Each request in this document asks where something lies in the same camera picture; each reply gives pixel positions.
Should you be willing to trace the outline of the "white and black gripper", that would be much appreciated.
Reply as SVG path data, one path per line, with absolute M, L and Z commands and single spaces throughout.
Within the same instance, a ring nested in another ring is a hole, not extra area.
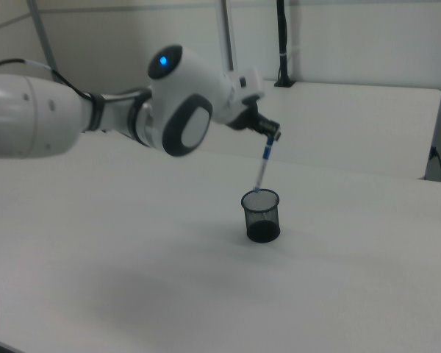
M 231 71 L 232 91 L 226 105 L 220 110 L 220 124 L 231 129 L 250 129 L 267 139 L 278 141 L 280 124 L 258 111 L 257 102 L 264 96 L 264 82 L 256 67 Z

